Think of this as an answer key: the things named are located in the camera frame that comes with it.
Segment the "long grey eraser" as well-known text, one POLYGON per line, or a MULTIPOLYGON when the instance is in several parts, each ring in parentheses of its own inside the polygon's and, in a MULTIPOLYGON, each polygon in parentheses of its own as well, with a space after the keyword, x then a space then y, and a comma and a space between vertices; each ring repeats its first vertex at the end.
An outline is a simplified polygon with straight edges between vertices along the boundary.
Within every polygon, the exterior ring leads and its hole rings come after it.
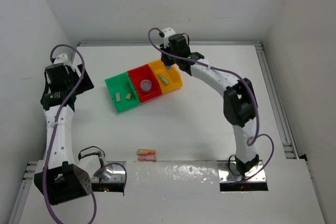
POLYGON ((115 101, 116 102, 120 102, 121 101, 121 97, 120 97, 120 93, 119 92, 115 93, 115 101))

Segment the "green highlighter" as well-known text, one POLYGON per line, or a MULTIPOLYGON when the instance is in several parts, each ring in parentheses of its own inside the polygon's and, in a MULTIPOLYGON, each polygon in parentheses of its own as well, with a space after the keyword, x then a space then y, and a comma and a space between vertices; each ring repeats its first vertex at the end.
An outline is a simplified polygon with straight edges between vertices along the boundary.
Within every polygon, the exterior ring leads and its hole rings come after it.
POLYGON ((167 85, 170 84, 169 80, 168 80, 165 76, 163 76, 162 74, 159 75, 159 78, 160 78, 161 81, 164 83, 164 85, 167 86, 167 85))

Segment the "clear jar of clips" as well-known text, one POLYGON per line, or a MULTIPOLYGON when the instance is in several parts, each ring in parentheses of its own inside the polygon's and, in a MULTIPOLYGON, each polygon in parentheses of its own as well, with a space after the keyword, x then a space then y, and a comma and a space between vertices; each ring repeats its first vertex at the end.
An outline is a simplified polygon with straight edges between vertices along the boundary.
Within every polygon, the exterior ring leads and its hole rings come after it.
POLYGON ((140 82, 140 89, 144 93, 150 93, 152 89, 152 82, 148 79, 144 79, 140 82))

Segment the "orange highlighter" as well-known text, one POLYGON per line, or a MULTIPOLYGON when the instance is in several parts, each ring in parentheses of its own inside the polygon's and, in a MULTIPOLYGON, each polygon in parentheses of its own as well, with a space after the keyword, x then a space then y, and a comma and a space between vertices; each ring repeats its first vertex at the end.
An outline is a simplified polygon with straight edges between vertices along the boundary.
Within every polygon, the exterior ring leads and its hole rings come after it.
POLYGON ((156 154, 156 150, 152 150, 152 149, 138 149, 137 150, 137 155, 142 156, 142 155, 155 155, 156 154))

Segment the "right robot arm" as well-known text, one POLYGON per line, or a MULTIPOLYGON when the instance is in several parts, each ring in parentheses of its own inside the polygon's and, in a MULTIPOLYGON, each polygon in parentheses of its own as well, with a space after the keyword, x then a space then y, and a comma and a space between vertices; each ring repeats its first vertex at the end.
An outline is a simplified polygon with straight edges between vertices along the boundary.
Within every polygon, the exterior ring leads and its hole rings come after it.
POLYGON ((249 86, 247 89, 239 78, 215 70, 202 54, 191 52, 183 34, 169 29, 159 35, 164 39, 160 49, 161 61, 165 66, 178 65, 180 70, 202 80, 223 98, 224 117, 234 130, 236 169, 241 176, 246 176, 259 162, 259 155, 252 145, 256 114, 250 96, 254 94, 251 81, 244 79, 249 86))

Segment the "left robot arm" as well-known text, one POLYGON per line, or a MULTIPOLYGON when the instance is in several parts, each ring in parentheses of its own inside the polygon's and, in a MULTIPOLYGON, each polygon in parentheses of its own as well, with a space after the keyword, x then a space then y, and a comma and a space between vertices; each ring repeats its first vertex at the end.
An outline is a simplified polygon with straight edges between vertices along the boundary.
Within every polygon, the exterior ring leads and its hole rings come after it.
POLYGON ((70 63, 53 63, 44 72, 46 83, 40 102, 47 122, 44 160, 48 167, 46 174, 34 175, 34 184, 52 206, 90 195, 91 179, 105 158, 94 146, 77 159, 73 155, 71 126, 76 96, 94 87, 88 74, 80 79, 81 70, 82 65, 74 68, 70 63))

